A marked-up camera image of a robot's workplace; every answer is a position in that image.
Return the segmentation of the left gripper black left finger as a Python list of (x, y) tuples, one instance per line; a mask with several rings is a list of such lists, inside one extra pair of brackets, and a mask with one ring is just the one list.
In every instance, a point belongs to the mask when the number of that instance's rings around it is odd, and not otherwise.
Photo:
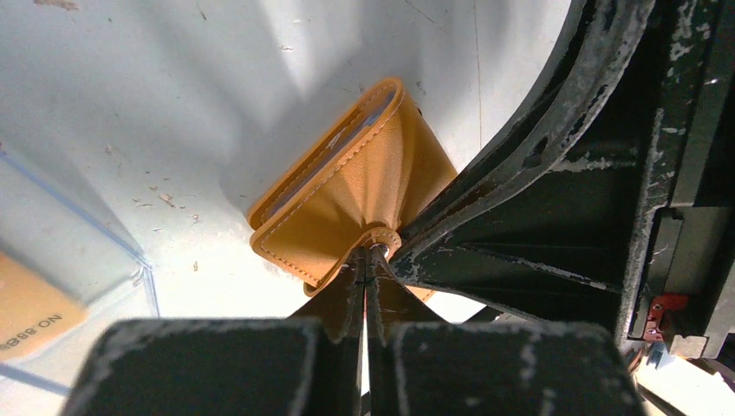
[(292, 315), (135, 319), (97, 340), (66, 415), (357, 415), (366, 252)]

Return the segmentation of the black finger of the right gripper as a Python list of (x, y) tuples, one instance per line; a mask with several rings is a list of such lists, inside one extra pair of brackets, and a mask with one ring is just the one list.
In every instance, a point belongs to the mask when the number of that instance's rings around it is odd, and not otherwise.
[(523, 114), (403, 231), (399, 281), (628, 336), (667, 201), (667, 5), (581, 1)]

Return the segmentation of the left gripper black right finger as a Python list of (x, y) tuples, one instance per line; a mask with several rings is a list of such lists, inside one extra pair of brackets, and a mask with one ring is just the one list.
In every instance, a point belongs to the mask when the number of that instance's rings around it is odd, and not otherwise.
[(641, 415), (608, 333), (584, 322), (452, 324), (365, 252), (374, 415)]

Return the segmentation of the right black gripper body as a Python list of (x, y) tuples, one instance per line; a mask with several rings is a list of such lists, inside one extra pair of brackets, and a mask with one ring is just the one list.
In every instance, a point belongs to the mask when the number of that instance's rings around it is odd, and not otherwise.
[(734, 334), (734, 4), (659, 1), (635, 53), (652, 119), (626, 259), (626, 337), (714, 361)]

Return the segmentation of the orange card holder wallet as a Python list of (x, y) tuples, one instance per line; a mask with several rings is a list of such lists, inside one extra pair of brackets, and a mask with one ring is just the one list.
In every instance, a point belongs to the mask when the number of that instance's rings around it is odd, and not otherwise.
[(250, 209), (250, 247), (315, 296), (357, 247), (401, 247), (400, 232), (457, 171), (401, 80), (350, 108)]

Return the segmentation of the clear plastic card box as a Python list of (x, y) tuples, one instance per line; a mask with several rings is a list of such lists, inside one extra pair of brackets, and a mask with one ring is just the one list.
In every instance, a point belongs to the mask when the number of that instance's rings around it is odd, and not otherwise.
[(153, 271), (145, 256), (7, 140), (1, 143), (2, 253), (88, 312), (84, 322), (47, 347), (21, 359), (1, 360), (5, 399), (22, 390), (63, 396), (108, 326), (159, 315)]

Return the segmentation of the gold credit card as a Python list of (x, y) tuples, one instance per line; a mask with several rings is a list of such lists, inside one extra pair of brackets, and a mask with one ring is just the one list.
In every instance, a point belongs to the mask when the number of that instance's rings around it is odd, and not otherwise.
[(21, 359), (84, 322), (87, 310), (33, 271), (1, 254), (1, 360)]

